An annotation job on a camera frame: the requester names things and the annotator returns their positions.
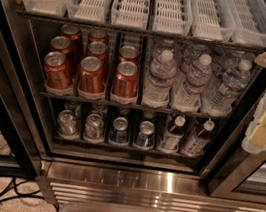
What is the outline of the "water bottle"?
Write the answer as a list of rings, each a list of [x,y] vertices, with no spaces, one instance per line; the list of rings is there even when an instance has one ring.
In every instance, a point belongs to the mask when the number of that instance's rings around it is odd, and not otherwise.
[[[219,84],[214,86],[214,90],[205,98],[208,115],[222,117],[229,113],[230,105],[250,82],[251,68],[252,62],[245,59],[225,71]]]
[[[212,77],[206,85],[208,92],[214,90],[214,87],[219,85],[222,75],[225,71],[233,66],[237,66],[243,58],[244,52],[238,50],[229,50],[226,48],[216,47],[212,50]]]
[[[177,65],[171,50],[154,57],[145,80],[143,102],[150,107],[162,107],[174,82]]]
[[[212,58],[202,54],[198,60],[193,61],[189,71],[180,83],[174,94],[174,108],[178,110],[191,110],[196,105],[201,92],[211,77]]]
[[[174,82],[174,92],[179,89],[180,84],[183,82],[188,71],[190,71],[190,66],[192,63],[199,59],[199,57],[206,52],[206,47],[202,44],[188,44],[183,52],[182,58],[179,64],[178,74],[176,76],[176,81]]]
[[[170,62],[174,58],[175,42],[172,40],[158,40],[152,50],[153,58],[161,58],[164,62]]]

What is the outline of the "dark drink bottle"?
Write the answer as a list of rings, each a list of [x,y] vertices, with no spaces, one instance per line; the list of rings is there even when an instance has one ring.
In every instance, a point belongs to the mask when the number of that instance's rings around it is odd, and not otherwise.
[[[181,152],[192,157],[201,155],[204,147],[212,140],[214,128],[215,124],[211,119],[193,127],[182,145]]]
[[[169,154],[179,149],[179,143],[185,132],[185,120],[184,115],[169,116],[163,130],[163,135],[158,142],[159,150]]]

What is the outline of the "red coke can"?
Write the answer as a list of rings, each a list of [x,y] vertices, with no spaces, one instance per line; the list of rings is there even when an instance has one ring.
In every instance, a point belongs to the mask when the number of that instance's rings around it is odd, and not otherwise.
[[[113,94],[125,98],[135,97],[138,73],[138,67],[134,62],[120,62],[115,71]]]
[[[70,65],[65,54],[52,51],[46,54],[43,60],[49,87],[62,90],[73,85]]]
[[[97,57],[99,60],[102,61],[103,68],[106,69],[109,59],[108,45],[99,41],[91,42],[90,44],[87,45],[86,56]]]
[[[60,31],[64,37],[68,37],[72,42],[77,54],[81,54],[83,44],[81,29],[76,26],[62,25]]]
[[[61,52],[69,60],[71,68],[75,67],[76,62],[76,52],[72,41],[68,37],[56,36],[50,41],[51,51]]]
[[[117,53],[118,62],[133,62],[134,64],[138,64],[140,52],[134,46],[123,46],[119,49],[119,53]]]
[[[104,92],[104,68],[97,57],[85,57],[79,65],[80,89],[89,94]]]
[[[109,44],[110,37],[106,30],[94,29],[92,28],[91,31],[88,33],[88,42],[101,42],[105,43],[105,45]]]

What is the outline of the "water bottle front right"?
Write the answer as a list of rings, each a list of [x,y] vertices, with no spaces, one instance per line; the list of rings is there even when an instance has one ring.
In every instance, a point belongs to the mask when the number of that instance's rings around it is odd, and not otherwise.
[[[219,84],[214,86],[214,90],[205,98],[208,115],[222,117],[229,113],[230,105],[250,82],[251,68],[252,62],[245,59],[225,71]]]

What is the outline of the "water bottle back left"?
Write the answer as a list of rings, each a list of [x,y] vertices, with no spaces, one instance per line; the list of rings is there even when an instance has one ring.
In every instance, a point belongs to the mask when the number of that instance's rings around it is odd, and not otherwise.
[[[153,58],[161,58],[164,62],[170,62],[174,58],[175,42],[172,40],[158,40],[152,50]]]

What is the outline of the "water bottle back middle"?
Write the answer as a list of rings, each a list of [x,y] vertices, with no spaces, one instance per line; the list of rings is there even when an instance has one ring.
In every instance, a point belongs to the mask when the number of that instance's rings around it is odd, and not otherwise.
[[[190,71],[190,66],[192,63],[199,59],[199,57],[206,52],[206,47],[202,44],[188,44],[183,52],[182,58],[179,64],[178,74],[176,76],[176,81],[174,82],[174,92],[179,89],[180,84],[183,82],[188,71]]]

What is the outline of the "blue can bottom right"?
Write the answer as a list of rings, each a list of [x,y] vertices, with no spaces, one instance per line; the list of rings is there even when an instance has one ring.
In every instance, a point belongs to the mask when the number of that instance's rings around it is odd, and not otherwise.
[[[154,147],[155,129],[156,128],[151,121],[142,121],[140,123],[138,134],[136,134],[136,139],[134,140],[136,146],[144,150]]]

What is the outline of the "blue can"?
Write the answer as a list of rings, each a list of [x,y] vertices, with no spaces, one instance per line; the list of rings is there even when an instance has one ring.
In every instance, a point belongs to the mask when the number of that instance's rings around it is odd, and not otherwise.
[[[136,146],[144,150],[154,147],[155,129],[156,128],[151,121],[142,121],[140,123],[138,134],[136,134],[136,139],[134,140]]]
[[[118,117],[113,120],[113,125],[109,134],[109,140],[115,144],[125,144],[128,142],[129,123],[126,118]]]

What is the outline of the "dark drink bottle left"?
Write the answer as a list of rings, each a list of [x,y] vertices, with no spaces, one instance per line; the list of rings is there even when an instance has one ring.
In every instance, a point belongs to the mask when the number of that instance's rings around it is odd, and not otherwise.
[[[158,142],[159,150],[169,154],[179,149],[179,143],[185,132],[185,120],[184,115],[169,116],[163,130],[163,135]]]

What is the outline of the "silver can bottom left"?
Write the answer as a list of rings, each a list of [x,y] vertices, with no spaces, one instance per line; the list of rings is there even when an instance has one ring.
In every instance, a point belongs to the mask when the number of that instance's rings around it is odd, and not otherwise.
[[[61,111],[57,117],[58,132],[61,136],[75,136],[78,134],[78,120],[73,112],[69,110]]]

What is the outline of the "blue can bottom left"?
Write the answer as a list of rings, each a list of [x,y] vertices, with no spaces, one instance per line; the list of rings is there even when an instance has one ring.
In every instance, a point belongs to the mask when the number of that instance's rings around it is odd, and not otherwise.
[[[113,125],[109,134],[109,140],[115,144],[125,144],[128,142],[129,123],[126,118],[118,117],[113,120]]]

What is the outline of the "fridge glass door right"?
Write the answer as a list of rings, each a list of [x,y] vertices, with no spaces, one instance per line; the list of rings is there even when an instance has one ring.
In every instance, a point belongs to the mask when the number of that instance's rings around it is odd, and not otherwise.
[[[241,142],[266,88],[249,88],[226,123],[230,135],[212,158],[215,168],[206,177],[210,196],[266,203],[266,150],[257,154],[243,150]]]

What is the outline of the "water bottle front middle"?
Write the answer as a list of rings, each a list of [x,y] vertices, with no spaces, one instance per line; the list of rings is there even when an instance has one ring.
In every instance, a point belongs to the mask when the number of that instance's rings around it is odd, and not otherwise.
[[[174,108],[178,110],[191,110],[196,105],[201,92],[211,77],[212,58],[202,54],[198,60],[193,61],[189,71],[180,83],[174,94]]]

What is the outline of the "silver can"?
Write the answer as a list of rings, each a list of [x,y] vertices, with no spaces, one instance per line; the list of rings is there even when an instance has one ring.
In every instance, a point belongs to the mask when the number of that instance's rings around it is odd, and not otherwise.
[[[91,140],[100,140],[104,135],[104,121],[99,114],[91,113],[86,118],[84,134]]]
[[[78,134],[78,120],[73,112],[69,110],[61,111],[57,117],[58,132],[61,136],[75,136]]]

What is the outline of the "water bottle back right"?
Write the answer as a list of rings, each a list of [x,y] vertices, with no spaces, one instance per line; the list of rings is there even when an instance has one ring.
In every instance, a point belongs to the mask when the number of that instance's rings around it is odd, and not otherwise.
[[[225,71],[233,66],[237,66],[243,58],[244,52],[238,50],[229,50],[226,48],[216,47],[212,50],[212,77],[206,85],[208,92],[214,90],[214,87],[219,85],[222,75]]]

